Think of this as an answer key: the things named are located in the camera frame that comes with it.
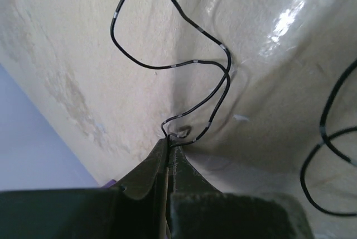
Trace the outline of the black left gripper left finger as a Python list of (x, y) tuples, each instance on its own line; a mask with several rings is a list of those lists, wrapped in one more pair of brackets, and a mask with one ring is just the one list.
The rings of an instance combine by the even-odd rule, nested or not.
[(168, 139), (106, 188), (1, 193), (2, 238), (166, 238)]

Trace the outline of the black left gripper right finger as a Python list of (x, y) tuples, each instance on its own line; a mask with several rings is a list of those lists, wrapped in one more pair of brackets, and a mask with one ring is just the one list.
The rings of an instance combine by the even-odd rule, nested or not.
[(188, 161), (170, 151), (168, 227), (171, 238), (313, 238), (302, 205), (281, 193), (218, 191)]

